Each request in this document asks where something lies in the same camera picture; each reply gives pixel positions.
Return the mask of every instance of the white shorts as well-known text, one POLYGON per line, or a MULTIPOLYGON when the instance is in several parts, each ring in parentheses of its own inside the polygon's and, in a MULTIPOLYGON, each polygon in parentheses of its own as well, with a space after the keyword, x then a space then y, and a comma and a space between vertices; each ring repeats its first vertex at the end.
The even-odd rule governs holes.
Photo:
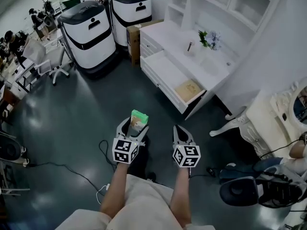
POLYGON ((42 30, 44 28, 44 26, 46 26, 45 22, 43 22, 37 29, 42 30))

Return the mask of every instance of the cardboard box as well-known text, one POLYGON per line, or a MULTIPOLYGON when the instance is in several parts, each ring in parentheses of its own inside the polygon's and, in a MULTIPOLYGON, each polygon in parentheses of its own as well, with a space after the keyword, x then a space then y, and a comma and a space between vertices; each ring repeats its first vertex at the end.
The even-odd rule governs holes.
POLYGON ((190 79, 175 88, 175 91, 185 102, 188 102, 195 95, 199 94, 201 89, 192 79, 190 79))
POLYGON ((127 42, 128 42, 128 51, 129 57, 131 59, 132 65, 140 65, 140 28, 162 22, 164 20, 150 21, 145 22, 140 27, 135 27, 134 25, 127 27, 127 42))

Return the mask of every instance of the mirror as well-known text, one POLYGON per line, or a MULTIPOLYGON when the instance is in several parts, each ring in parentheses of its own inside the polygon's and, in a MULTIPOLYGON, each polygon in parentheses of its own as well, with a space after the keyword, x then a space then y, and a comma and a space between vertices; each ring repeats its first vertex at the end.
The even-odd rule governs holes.
POLYGON ((297 120, 307 125, 307 86, 296 96, 293 111, 297 120))

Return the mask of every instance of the open drawer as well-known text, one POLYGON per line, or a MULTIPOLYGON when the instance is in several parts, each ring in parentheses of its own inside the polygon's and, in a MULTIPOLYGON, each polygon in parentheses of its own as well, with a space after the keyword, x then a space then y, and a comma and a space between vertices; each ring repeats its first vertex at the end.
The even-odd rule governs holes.
POLYGON ((187 68, 164 50, 146 58, 141 56, 141 68, 182 114, 189 104, 206 92, 187 68), (186 102, 175 89, 188 80, 193 80, 201 91, 186 102))

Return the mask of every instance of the cushion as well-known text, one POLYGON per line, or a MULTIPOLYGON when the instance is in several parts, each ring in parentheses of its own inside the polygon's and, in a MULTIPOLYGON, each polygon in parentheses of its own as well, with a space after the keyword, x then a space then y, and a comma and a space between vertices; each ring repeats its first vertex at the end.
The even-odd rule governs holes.
POLYGON ((30 38, 26 46, 24 47, 23 57, 39 65, 43 62, 46 55, 45 47, 38 41, 30 38))
POLYGON ((50 50, 45 55, 44 61, 49 59, 51 61, 52 68, 59 67, 60 65, 62 65, 64 51, 65 51, 65 48, 63 46, 58 46, 55 49, 50 50))

